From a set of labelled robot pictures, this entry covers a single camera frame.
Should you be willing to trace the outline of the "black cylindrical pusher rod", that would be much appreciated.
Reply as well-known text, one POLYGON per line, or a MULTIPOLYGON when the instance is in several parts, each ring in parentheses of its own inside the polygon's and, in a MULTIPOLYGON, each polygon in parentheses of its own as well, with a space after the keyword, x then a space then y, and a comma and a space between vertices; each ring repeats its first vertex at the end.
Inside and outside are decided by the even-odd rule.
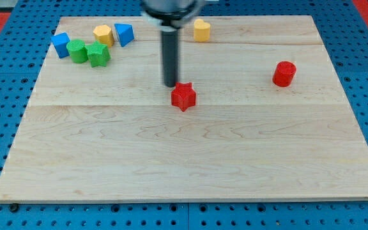
POLYGON ((164 85, 175 87, 179 70, 179 31, 161 32, 162 76, 164 85))

